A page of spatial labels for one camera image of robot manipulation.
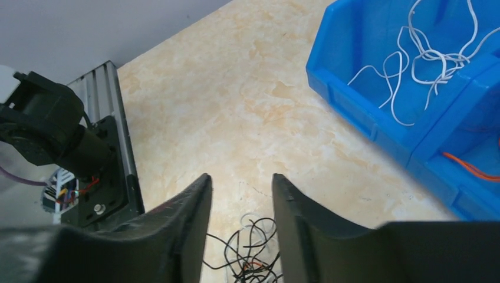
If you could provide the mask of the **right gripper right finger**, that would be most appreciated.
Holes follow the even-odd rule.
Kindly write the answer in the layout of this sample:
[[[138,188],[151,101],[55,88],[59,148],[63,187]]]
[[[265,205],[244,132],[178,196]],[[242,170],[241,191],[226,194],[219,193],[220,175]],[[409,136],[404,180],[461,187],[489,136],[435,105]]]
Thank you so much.
[[[272,177],[285,282],[498,282],[499,223],[351,222]]]

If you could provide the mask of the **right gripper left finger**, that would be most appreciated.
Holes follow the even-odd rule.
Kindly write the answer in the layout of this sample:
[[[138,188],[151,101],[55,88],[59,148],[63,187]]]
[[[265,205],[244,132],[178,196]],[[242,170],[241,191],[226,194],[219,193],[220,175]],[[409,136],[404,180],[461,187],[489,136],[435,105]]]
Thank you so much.
[[[1,229],[2,282],[199,282],[212,204],[204,173],[175,197],[109,231]]]

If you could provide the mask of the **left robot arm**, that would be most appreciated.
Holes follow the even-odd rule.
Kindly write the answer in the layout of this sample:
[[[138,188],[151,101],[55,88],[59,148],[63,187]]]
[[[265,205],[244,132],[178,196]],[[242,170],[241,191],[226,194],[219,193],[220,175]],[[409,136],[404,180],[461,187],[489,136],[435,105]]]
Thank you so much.
[[[116,172],[116,148],[81,124],[84,104],[72,89],[34,71],[12,76],[19,84],[1,103],[2,142],[36,166],[56,164],[79,179]]]

